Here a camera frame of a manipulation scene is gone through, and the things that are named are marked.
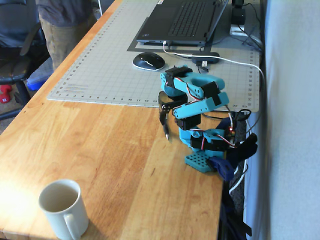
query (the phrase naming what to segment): khaki pants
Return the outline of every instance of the khaki pants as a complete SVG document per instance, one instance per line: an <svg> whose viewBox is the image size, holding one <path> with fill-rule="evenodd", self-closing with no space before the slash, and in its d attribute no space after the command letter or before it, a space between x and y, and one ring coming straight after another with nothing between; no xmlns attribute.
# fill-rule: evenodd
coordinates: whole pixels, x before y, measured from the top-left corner
<svg viewBox="0 0 320 240"><path fill-rule="evenodd" d="M41 16L39 19L46 39L46 46L52 58L53 70L57 69L97 21L92 14L88 20L77 26L59 27L50 24Z"/></svg>

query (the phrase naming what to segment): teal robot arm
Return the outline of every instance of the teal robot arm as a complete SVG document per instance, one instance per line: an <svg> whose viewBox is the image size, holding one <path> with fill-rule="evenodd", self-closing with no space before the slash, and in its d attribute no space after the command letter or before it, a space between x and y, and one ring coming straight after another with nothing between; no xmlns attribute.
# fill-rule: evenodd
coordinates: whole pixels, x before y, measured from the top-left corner
<svg viewBox="0 0 320 240"><path fill-rule="evenodd" d="M194 152L185 157L185 163L203 173L212 171L207 160L212 157L223 160L224 153L229 148L222 139L226 133L224 129L202 130L197 125L201 123L202 113L211 112L229 103L227 94L221 91L225 87L224 81L213 75L192 72L186 66L173 67L162 73L160 78L163 90L159 94L160 121L164 129L167 128L167 118L164 115L172 110L179 127L180 140ZM163 95L172 101L164 102L161 98ZM194 101L187 102L187 95Z"/></svg>

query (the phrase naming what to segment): mug handle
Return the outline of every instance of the mug handle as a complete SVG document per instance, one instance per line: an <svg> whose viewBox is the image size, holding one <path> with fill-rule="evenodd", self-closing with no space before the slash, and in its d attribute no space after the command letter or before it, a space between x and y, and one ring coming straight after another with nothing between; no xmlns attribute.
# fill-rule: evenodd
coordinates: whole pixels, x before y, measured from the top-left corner
<svg viewBox="0 0 320 240"><path fill-rule="evenodd" d="M76 221L75 218L72 214L67 214L64 215L64 221L66 223L66 226L71 234L71 237L73 240L78 240L80 239L80 233L79 233L79 229L76 225Z"/></svg>

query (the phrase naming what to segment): gray shirt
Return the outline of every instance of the gray shirt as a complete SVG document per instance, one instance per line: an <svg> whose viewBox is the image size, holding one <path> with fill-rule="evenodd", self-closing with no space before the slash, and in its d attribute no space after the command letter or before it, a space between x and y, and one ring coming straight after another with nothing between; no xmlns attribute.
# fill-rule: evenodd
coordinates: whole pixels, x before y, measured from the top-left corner
<svg viewBox="0 0 320 240"><path fill-rule="evenodd" d="M35 0L41 17L57 27L73 27L93 14L91 0Z"/></svg>

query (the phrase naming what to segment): laptop keyboard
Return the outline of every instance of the laptop keyboard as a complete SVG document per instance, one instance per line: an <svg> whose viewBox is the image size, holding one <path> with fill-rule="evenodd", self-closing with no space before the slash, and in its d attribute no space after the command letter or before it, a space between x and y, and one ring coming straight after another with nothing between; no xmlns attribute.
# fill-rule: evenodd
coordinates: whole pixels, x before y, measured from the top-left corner
<svg viewBox="0 0 320 240"><path fill-rule="evenodd" d="M183 2L170 27L168 35L182 37L195 36L205 7L206 2Z"/></svg>

